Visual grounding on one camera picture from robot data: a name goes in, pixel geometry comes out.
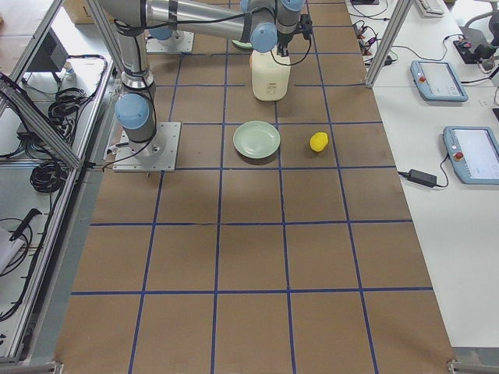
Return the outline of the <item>green plate near arm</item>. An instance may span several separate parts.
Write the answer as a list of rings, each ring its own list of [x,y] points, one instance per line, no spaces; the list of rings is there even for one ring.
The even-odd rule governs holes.
[[[242,50],[252,50],[253,46],[250,42],[241,42],[237,40],[232,40],[232,43],[235,47],[240,48]]]
[[[275,153],[281,144],[278,130],[270,123],[249,121],[234,132],[235,149],[245,157],[263,159]]]

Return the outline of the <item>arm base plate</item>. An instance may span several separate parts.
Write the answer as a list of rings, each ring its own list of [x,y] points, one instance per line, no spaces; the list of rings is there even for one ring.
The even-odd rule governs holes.
[[[162,40],[147,37],[146,49],[148,54],[170,55],[190,53],[193,49],[194,33],[175,31],[169,39]]]
[[[130,142],[122,130],[122,143],[116,153],[117,162],[111,165],[115,172],[156,172],[174,171],[178,154],[180,122],[159,122],[157,133],[144,150],[144,145]]]

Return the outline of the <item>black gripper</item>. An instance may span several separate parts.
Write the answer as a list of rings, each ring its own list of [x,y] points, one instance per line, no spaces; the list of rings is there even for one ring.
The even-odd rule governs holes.
[[[311,35],[313,33],[313,22],[309,14],[304,13],[299,15],[299,19],[291,26],[287,26],[278,21],[278,43],[277,54],[287,55],[288,44],[292,41],[295,35],[301,34],[303,38],[311,44]]]

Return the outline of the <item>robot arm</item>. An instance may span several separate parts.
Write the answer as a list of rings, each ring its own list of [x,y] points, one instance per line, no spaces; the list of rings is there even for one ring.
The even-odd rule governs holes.
[[[237,41],[252,48],[253,93],[261,101],[277,101],[287,91],[292,62],[288,44],[296,35],[309,40],[312,21],[301,1],[242,1],[239,10],[195,1],[102,1],[113,18],[123,64],[123,94],[115,116],[132,156],[152,161],[167,140],[157,123],[155,82],[147,59],[147,44],[180,53],[190,34]]]

